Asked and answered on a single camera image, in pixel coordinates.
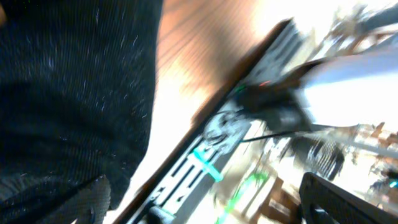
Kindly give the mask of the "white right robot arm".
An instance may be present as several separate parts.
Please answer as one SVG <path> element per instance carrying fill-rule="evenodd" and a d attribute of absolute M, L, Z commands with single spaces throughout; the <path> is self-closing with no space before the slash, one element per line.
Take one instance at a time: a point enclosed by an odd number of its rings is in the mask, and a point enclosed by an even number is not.
<path fill-rule="evenodd" d="M 397 129 L 397 48 L 305 63 L 233 99 L 275 132 L 379 123 Z"/>

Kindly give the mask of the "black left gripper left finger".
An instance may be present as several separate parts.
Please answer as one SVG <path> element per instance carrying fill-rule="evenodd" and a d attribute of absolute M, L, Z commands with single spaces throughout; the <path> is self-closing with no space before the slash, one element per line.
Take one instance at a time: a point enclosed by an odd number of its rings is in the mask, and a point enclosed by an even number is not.
<path fill-rule="evenodd" d="M 101 224 L 111 200 L 109 180 L 101 175 L 80 187 L 37 223 Z"/>

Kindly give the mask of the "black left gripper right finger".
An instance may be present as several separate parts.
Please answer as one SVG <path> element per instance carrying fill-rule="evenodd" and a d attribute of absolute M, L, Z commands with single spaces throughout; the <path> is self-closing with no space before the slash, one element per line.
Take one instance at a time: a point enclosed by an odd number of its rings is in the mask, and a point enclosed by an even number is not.
<path fill-rule="evenodd" d="M 302 215 L 309 224 L 396 224 L 397 217 L 306 172 L 299 189 Z"/>

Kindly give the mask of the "black knit skirt with buttons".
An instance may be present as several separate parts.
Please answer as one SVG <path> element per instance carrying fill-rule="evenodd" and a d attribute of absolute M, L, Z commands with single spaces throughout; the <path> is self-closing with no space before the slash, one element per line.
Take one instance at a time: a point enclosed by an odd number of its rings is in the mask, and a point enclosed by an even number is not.
<path fill-rule="evenodd" d="M 148 148 L 162 1 L 1 6 L 1 222 L 100 176 L 117 209 Z"/>

